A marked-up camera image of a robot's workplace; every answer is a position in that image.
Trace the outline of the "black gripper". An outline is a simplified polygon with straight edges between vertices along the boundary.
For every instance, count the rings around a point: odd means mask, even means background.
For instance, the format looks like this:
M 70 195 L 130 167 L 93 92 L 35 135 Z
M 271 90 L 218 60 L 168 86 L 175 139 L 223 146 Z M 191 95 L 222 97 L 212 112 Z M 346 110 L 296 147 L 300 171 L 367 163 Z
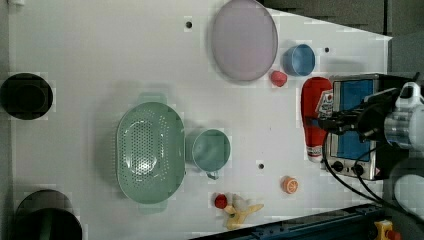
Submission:
M 306 119 L 311 120 L 313 126 L 331 134 L 341 135 L 354 131 L 360 140 L 385 140 L 385 119 L 393 111 L 399 95 L 399 88 L 386 89 L 367 96 L 352 110 L 321 113 L 307 116 Z

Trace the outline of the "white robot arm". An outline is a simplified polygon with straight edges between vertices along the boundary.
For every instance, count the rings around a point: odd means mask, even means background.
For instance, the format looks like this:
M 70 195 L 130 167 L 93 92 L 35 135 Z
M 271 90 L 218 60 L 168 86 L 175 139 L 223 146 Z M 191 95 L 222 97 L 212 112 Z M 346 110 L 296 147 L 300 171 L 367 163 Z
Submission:
M 333 84 L 326 78 L 310 78 L 302 86 L 301 115 L 310 161 L 326 161 L 327 137 L 349 131 L 356 132 L 361 142 L 423 149 L 423 96 L 419 85 L 407 82 L 400 89 L 377 92 L 369 80 L 338 84 L 340 102 L 349 104 L 349 109 L 333 109 Z

